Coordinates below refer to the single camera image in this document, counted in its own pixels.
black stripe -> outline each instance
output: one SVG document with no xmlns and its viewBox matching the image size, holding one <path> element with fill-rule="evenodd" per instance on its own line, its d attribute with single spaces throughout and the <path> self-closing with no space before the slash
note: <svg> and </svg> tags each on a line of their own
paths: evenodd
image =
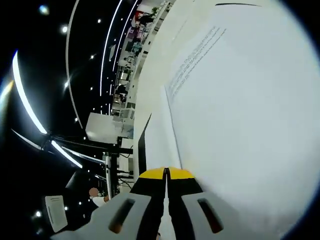
<svg viewBox="0 0 320 240">
<path fill-rule="evenodd" d="M 151 114 L 138 141 L 139 175 L 143 174 L 147 170 L 145 132 L 150 118 Z"/>
<path fill-rule="evenodd" d="M 222 6 L 222 5 L 249 5 L 249 6 L 261 7 L 260 5 L 247 4 L 247 3 L 218 3 L 218 4 L 216 4 L 216 6 Z"/>
</svg>

white sheet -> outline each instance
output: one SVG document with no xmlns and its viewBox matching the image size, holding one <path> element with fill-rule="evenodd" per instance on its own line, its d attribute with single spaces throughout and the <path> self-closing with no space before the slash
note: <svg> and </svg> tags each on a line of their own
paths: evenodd
<svg viewBox="0 0 320 240">
<path fill-rule="evenodd" d="M 320 70 L 306 34 L 281 8 L 217 6 L 176 66 L 166 88 L 182 167 L 248 228 L 283 236 L 319 186 Z"/>
</svg>

white panel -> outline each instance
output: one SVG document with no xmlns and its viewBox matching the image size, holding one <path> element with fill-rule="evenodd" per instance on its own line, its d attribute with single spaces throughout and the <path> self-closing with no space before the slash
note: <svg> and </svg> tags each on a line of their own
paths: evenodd
<svg viewBox="0 0 320 240">
<path fill-rule="evenodd" d="M 85 132 L 91 141 L 116 144 L 121 135 L 121 127 L 116 127 L 113 116 L 91 112 L 85 127 Z"/>
<path fill-rule="evenodd" d="M 53 231 L 56 233 L 68 225 L 63 196 L 46 196 L 45 206 Z"/>
</svg>

white wall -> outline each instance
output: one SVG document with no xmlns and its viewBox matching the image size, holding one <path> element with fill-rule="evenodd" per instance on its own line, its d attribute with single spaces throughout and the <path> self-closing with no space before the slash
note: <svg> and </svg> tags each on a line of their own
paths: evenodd
<svg viewBox="0 0 320 240">
<path fill-rule="evenodd" d="M 152 8 L 153 6 L 151 5 L 140 4 L 137 10 L 141 12 L 145 12 L 147 14 L 152 14 Z"/>
</svg>

curved light strip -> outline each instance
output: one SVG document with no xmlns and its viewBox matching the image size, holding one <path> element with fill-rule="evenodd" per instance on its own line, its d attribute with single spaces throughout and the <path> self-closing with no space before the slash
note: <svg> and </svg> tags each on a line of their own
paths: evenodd
<svg viewBox="0 0 320 240">
<path fill-rule="evenodd" d="M 96 163 L 96 164 L 105 164 L 105 161 L 102 161 L 102 160 L 100 160 L 100 159 L 94 158 L 94 157 L 92 157 L 92 156 L 84 155 L 84 154 L 82 154 L 82 153 L 80 153 L 80 152 L 73 151 L 73 150 L 71 150 L 71 149 L 69 149 L 69 148 L 66 148 L 66 147 L 64 147 L 64 146 L 62 146 L 62 148 L 63 148 L 64 150 L 67 150 L 68 152 L 76 155 L 76 156 L 79 157 L 79 158 L 83 158 L 83 159 L 92 161 L 92 162 L 94 162 L 94 163 Z"/>
<path fill-rule="evenodd" d="M 27 144 L 31 145 L 32 147 L 38 149 L 38 150 L 42 150 L 42 148 L 35 144 L 34 142 L 30 141 L 29 139 L 25 138 L 24 136 L 20 135 L 19 133 L 17 133 L 15 130 L 11 129 L 18 137 L 20 137 L 22 140 L 24 140 Z"/>
<path fill-rule="evenodd" d="M 18 65 L 18 51 L 15 52 L 15 55 L 13 57 L 12 69 L 13 69 L 13 77 L 15 80 L 15 85 L 16 85 L 16 88 L 18 90 L 19 96 L 21 98 L 21 101 L 23 103 L 23 106 L 24 106 L 26 112 L 29 114 L 32 122 L 39 129 L 39 131 L 43 134 L 47 134 L 47 131 L 42 126 L 42 124 L 38 120 L 37 116 L 35 115 L 34 111 L 32 110 L 30 103 L 28 102 L 27 96 L 25 94 L 24 87 L 22 86 L 19 65 Z"/>
<path fill-rule="evenodd" d="M 37 116 L 35 115 L 34 111 L 32 110 L 30 103 L 28 102 L 27 96 L 25 94 L 24 88 L 22 86 L 19 65 L 18 65 L 18 51 L 15 52 L 15 55 L 13 57 L 12 69 L 13 69 L 13 76 L 14 76 L 14 80 L 15 80 L 15 85 L 16 85 L 20 99 L 22 101 L 22 104 L 23 104 L 26 112 L 30 116 L 34 125 L 39 129 L 39 131 L 43 134 L 47 134 L 47 131 L 42 126 L 42 124 L 38 120 Z M 69 156 L 55 141 L 51 141 L 51 144 L 52 144 L 52 146 L 55 147 L 55 149 L 57 149 L 68 160 L 70 160 L 72 163 L 77 165 L 79 168 L 82 168 L 82 165 L 80 163 L 78 163 L 76 160 L 74 160 L 71 156 Z"/>
<path fill-rule="evenodd" d="M 54 140 L 51 141 L 52 146 L 55 147 L 63 156 L 65 156 L 69 161 L 73 162 L 79 168 L 82 169 L 82 165 L 74 160 L 70 155 L 68 155 Z"/>
<path fill-rule="evenodd" d="M 116 61 L 117 61 L 117 55 L 118 55 L 118 51 L 119 51 L 119 47 L 120 47 L 120 43 L 121 43 L 122 36 L 124 35 L 124 31 L 125 31 L 125 29 L 126 29 L 126 26 L 127 26 L 128 20 L 129 20 L 129 18 L 130 18 L 130 16 L 131 16 L 131 14 L 132 14 L 132 11 L 134 10 L 134 8 L 135 8 L 135 6 L 136 6 L 137 2 L 138 2 L 138 0 L 136 0 L 136 1 L 135 1 L 134 5 L 133 5 L 133 7 L 131 8 L 131 11 L 130 11 L 130 13 L 129 13 L 129 15 L 128 15 L 128 17 L 127 17 L 126 21 L 125 21 L 125 24 L 124 24 L 124 27 L 123 27 L 123 30 L 122 30 L 122 33 L 121 33 L 121 36 L 120 36 L 119 44 L 118 44 L 118 47 L 117 47 L 116 52 L 115 52 L 115 58 L 114 58 L 114 63 L 113 63 L 112 71 L 114 71 L 114 70 L 115 70 L 115 65 L 116 65 Z"/>
<path fill-rule="evenodd" d="M 66 43 L 65 43 L 65 69 L 66 69 L 66 79 L 67 79 L 67 83 L 68 83 L 68 88 L 69 88 L 69 93 L 70 93 L 70 98 L 71 98 L 71 102 L 72 102 L 72 106 L 73 106 L 73 110 L 75 112 L 76 117 L 78 118 L 79 124 L 81 129 L 84 129 L 82 127 L 81 121 L 80 121 L 80 117 L 78 115 L 77 109 L 76 109 L 76 105 L 75 105 L 75 101 L 74 101 L 74 97 L 72 95 L 72 91 L 71 91 L 71 84 L 70 84 L 70 73 L 69 73 L 69 39 L 70 39 L 70 31 L 71 31 L 71 25 L 72 25 L 72 21 L 74 19 L 74 15 L 78 6 L 80 0 L 76 0 L 75 4 L 73 6 L 72 9 L 72 13 L 71 13 L 71 17 L 69 20 L 69 24 L 68 24 L 68 29 L 66 32 Z"/>
<path fill-rule="evenodd" d="M 104 62 L 105 62 L 105 55 L 106 55 L 106 48 L 107 48 L 108 38 L 109 38 L 109 35 L 110 35 L 112 24 L 114 23 L 116 14 L 118 12 L 118 9 L 119 9 L 122 1 L 123 0 L 120 0 L 120 2 L 118 3 L 118 6 L 116 6 L 116 9 L 115 9 L 115 12 L 113 14 L 113 17 L 112 17 L 112 20 L 111 20 L 111 23 L 110 23 L 110 27 L 109 27 L 109 30 L 108 30 L 108 33 L 107 33 L 106 39 L 105 39 L 104 50 L 103 50 L 103 55 L 102 55 L 101 74 L 100 74 L 100 97 L 102 95 L 102 74 L 103 74 L 103 71 L 104 71 Z"/>
</svg>

